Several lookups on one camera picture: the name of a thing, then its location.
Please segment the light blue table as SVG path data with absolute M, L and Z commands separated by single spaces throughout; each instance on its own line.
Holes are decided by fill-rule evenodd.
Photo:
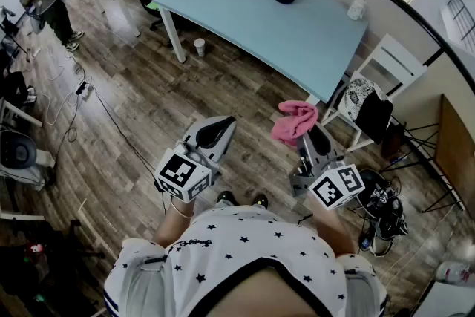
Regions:
M 245 50 L 327 102 L 366 29 L 337 0 L 154 0 L 180 62 L 185 54 L 171 19 L 177 14 Z

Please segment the white star-print shirt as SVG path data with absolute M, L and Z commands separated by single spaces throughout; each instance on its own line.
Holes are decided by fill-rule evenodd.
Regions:
M 317 317 L 382 317 L 387 291 L 371 263 L 339 255 L 318 232 L 259 206 L 218 206 L 172 244 L 129 238 L 104 286 L 113 317 L 206 317 L 265 269 L 226 314 L 273 317 L 295 296 Z

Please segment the spotted white garment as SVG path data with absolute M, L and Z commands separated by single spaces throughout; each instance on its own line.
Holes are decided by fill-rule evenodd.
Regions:
M 350 81 L 342 98 L 343 112 L 348 120 L 356 122 L 364 101 L 374 91 L 381 101 L 388 100 L 386 94 L 373 81 L 365 78 Z

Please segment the white chair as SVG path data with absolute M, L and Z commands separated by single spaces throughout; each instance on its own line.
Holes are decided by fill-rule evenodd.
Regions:
M 391 75 L 398 81 L 398 85 L 392 90 L 382 90 L 386 94 L 388 100 L 392 103 L 401 92 L 412 85 L 427 71 L 427 67 L 424 66 L 412 53 L 410 53 L 391 35 L 387 34 L 383 37 L 383 39 L 376 45 L 376 48 L 374 48 L 366 60 L 354 70 L 352 76 L 349 79 L 346 79 L 344 84 L 337 88 L 334 97 L 330 101 L 330 105 L 325 111 L 321 121 L 321 125 L 325 126 L 335 118 L 339 118 L 355 130 L 355 133 L 353 134 L 353 140 L 346 148 L 348 152 L 358 150 L 374 143 L 370 138 L 367 138 L 366 140 L 360 140 L 364 132 L 356 125 L 355 122 L 351 122 L 347 119 L 347 115 L 343 112 L 344 109 L 342 102 L 344 92 L 351 80 L 360 78 L 371 80 L 363 75 L 363 70 L 371 62 L 375 62 L 381 66 L 384 72 Z

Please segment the pink cloth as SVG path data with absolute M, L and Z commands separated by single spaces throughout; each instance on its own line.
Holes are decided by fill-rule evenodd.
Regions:
M 318 120 L 318 109 L 305 101 L 287 100 L 278 105 L 285 113 L 275 121 L 271 138 L 288 146 L 296 147 L 297 139 L 312 129 Z

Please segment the white bag with pink print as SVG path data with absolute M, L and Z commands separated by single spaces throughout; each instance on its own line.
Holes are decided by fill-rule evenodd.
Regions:
M 468 264 L 455 261 L 444 261 L 436 270 L 435 279 L 438 282 L 459 287 L 475 288 L 475 272 Z

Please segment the white cabinet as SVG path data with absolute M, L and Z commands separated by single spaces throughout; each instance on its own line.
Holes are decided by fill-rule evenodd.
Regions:
M 467 315 L 475 306 L 475 288 L 435 282 L 413 317 Z

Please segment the person's right forearm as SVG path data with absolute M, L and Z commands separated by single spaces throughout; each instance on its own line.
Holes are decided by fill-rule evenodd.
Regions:
M 307 195 L 307 200 L 318 235 L 327 242 L 335 256 L 356 254 L 353 240 L 336 210 L 326 210 L 311 194 Z

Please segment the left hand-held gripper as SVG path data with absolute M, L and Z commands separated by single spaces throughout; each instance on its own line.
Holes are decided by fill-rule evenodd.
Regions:
M 219 162 L 236 129 L 230 116 L 195 122 L 174 148 L 168 148 L 154 172 L 154 185 L 184 203 L 212 186 L 220 175 Z

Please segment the grey floor fan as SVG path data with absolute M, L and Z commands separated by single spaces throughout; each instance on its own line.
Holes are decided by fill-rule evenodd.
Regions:
M 54 183 L 56 161 L 33 139 L 17 131 L 0 131 L 0 177 L 33 185 L 36 191 Z

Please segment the black bag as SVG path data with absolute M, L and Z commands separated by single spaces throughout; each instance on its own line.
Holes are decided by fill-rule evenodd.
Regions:
M 356 125 L 376 144 L 384 139 L 393 112 L 389 100 L 381 100 L 376 91 L 363 101 L 356 118 Z

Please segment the person's black left shoe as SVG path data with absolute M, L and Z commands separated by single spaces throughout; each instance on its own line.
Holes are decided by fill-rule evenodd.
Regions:
M 216 207 L 239 206 L 235 196 L 231 191 L 223 191 L 217 197 Z

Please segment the white power strip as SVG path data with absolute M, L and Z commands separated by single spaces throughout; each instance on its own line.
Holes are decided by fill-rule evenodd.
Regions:
M 91 90 L 92 90 L 91 83 L 86 82 L 85 80 L 83 80 L 78 85 L 78 87 L 75 91 L 75 94 L 77 96 L 81 97 L 83 100 L 86 100 L 89 97 L 89 94 L 90 94 Z

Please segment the person's left forearm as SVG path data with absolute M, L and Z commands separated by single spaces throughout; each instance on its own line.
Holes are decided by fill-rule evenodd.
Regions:
M 182 212 L 186 214 L 191 214 L 191 211 L 194 212 L 195 200 L 190 203 L 184 203 L 176 197 L 172 197 L 171 200 L 172 199 L 174 205 L 181 209 Z M 158 226 L 157 231 L 154 234 L 153 242 L 159 244 L 163 248 L 170 246 L 188 229 L 190 223 L 191 219 L 182 218 L 175 212 L 170 204 L 163 222 Z

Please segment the black round basket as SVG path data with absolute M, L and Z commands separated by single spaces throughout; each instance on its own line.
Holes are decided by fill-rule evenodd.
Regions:
M 396 236 L 408 234 L 407 222 L 399 192 L 377 171 L 362 169 L 359 172 L 364 190 L 357 196 L 357 211 L 364 213 L 369 223 L 359 239 L 360 249 L 369 250 L 375 257 L 384 257 L 392 248 Z

